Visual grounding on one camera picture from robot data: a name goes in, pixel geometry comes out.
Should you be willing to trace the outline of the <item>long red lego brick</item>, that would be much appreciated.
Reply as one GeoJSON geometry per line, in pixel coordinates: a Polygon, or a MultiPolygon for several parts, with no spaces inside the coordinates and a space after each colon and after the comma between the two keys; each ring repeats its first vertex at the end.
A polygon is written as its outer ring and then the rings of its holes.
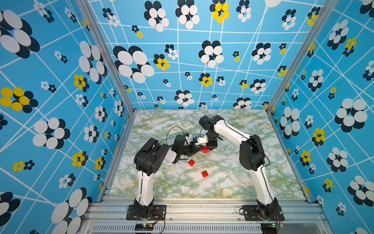
{"type": "Polygon", "coordinates": [[[200,152],[202,152],[203,154],[207,154],[207,153],[210,152],[210,149],[209,149],[208,147],[204,146],[204,147],[200,150],[200,152]]]}

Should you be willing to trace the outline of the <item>small red lego brick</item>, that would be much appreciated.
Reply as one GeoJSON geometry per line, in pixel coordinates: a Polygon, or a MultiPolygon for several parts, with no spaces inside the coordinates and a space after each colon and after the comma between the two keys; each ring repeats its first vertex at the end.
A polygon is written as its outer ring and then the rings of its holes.
{"type": "Polygon", "coordinates": [[[209,176],[209,173],[208,173],[206,170],[204,170],[204,171],[201,173],[201,175],[202,175],[203,178],[206,178],[206,177],[209,176]]]}

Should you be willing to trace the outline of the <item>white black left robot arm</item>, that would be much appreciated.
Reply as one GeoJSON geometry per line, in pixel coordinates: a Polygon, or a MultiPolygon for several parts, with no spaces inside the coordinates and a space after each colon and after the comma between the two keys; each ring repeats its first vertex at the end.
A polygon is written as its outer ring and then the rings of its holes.
{"type": "Polygon", "coordinates": [[[150,138],[136,153],[134,163],[138,171],[138,192],[134,208],[142,218],[152,215],[154,195],[153,184],[156,172],[166,160],[176,164],[181,156],[193,156],[208,143],[207,136],[192,137],[190,134],[177,135],[173,145],[150,138]]]}

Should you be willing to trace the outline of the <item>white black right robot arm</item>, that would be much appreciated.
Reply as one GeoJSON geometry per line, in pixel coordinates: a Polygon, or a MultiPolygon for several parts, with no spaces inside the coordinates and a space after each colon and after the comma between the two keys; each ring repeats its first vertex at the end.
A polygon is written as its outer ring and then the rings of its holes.
{"type": "Polygon", "coordinates": [[[282,209],[271,190],[266,176],[265,168],[270,164],[265,162],[268,157],[264,152],[260,137],[241,132],[218,115],[212,118],[203,116],[200,118],[199,124],[207,131],[206,147],[209,150],[218,147],[217,139],[219,135],[239,147],[239,162],[243,168],[249,171],[256,189],[258,216],[262,220],[277,218],[284,221],[282,209]]]}

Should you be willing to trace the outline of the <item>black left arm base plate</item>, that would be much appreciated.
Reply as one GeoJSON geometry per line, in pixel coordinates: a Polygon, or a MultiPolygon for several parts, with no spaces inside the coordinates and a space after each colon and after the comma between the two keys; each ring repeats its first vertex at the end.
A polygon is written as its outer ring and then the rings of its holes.
{"type": "Polygon", "coordinates": [[[153,205],[150,207],[129,205],[127,207],[126,220],[129,221],[156,221],[164,220],[166,216],[166,205],[153,205]]]}

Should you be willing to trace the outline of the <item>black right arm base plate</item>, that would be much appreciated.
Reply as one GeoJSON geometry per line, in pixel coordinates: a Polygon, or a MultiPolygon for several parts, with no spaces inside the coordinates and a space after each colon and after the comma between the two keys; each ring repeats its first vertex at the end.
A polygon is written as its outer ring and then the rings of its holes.
{"type": "Polygon", "coordinates": [[[240,214],[246,221],[285,221],[280,206],[244,205],[240,209],[240,214]]]}

